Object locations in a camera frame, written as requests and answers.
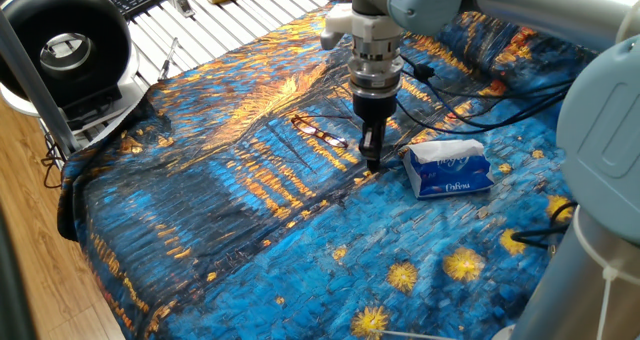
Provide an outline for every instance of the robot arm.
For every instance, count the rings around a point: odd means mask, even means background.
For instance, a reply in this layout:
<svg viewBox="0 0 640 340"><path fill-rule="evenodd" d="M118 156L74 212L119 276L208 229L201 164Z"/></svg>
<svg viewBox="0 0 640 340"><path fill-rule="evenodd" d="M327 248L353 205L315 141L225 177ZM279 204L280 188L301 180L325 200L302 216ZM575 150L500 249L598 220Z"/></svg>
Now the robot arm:
<svg viewBox="0 0 640 340"><path fill-rule="evenodd" d="M602 51L640 33L640 16L621 29L638 0L353 0L327 16L324 49L344 33L353 35L349 61L354 112L364 120L360 152L376 170L386 119L395 112L403 62L398 46L403 29L435 35L458 13L476 10L518 25Z"/></svg>

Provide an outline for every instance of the white cylindrical robot base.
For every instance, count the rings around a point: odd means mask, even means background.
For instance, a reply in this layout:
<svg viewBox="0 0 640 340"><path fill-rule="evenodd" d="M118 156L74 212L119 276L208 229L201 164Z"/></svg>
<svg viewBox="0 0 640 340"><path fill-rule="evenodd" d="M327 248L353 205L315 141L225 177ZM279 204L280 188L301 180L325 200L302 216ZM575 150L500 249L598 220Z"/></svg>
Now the white cylindrical robot base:
<svg viewBox="0 0 640 340"><path fill-rule="evenodd" d="M509 340L598 338L605 280L603 267L585 248L591 248L620 273L640 278L640 247L613 235L578 207ZM613 280L602 339L636 339L640 334L638 304L640 286L620 277Z"/></svg>

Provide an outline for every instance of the blue fabric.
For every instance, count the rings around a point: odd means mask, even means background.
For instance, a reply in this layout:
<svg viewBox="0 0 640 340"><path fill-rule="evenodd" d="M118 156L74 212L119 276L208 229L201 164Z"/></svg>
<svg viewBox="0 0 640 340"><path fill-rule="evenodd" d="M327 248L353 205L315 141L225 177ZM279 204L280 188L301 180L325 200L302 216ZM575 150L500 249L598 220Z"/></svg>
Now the blue fabric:
<svg viewBox="0 0 640 340"><path fill-rule="evenodd" d="M417 201L398 150L458 137L397 112L383 168L367 173L345 89L349 43L319 45L328 9L153 86L67 163L60 231L81 244L127 339L343 339L362 336L363 319L489 339L523 310L547 257L509 232L546 226L545 209L570 197L556 114L470 137L494 169L490 192ZM436 69L435 85L483 93L570 79L593 58L473 13L435 39L407 35L402 51ZM468 129L411 79L398 99L423 121ZM448 101L465 114L491 104ZM478 121L526 104L501 102ZM296 114L353 116L310 119L349 148L298 131Z"/></svg>

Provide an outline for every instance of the metal pole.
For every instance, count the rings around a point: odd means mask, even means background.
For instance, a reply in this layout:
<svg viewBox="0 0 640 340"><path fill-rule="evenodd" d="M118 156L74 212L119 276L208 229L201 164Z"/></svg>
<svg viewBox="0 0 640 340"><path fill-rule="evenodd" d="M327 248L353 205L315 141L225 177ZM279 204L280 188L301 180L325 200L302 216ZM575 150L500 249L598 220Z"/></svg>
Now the metal pole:
<svg viewBox="0 0 640 340"><path fill-rule="evenodd" d="M38 115L47 125L51 136L64 155L69 156L79 150L80 145L2 11L0 11L0 55L35 106Z"/></svg>

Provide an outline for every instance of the eyeglasses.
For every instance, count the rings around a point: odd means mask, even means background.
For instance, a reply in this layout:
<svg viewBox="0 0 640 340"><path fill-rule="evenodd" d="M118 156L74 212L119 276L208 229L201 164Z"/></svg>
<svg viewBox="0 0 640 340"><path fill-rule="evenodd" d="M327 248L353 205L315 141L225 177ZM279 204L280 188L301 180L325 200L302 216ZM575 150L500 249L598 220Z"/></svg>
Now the eyeglasses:
<svg viewBox="0 0 640 340"><path fill-rule="evenodd" d="M317 127L315 127L314 125L312 125L311 123L305 121L304 119L309 119L309 118L327 118L327 119L351 119L351 116L299 116L299 115L295 115L293 118L291 118L291 124L293 124L293 126L296 127L296 129L302 131L305 134L311 135L311 136L315 136L318 139L326 142L327 144L333 146L333 147L337 147L337 148L342 148L342 149L346 149L349 147L349 143L347 143L347 140L345 140L343 137L328 133L326 131L322 131L320 129L318 129Z"/></svg>

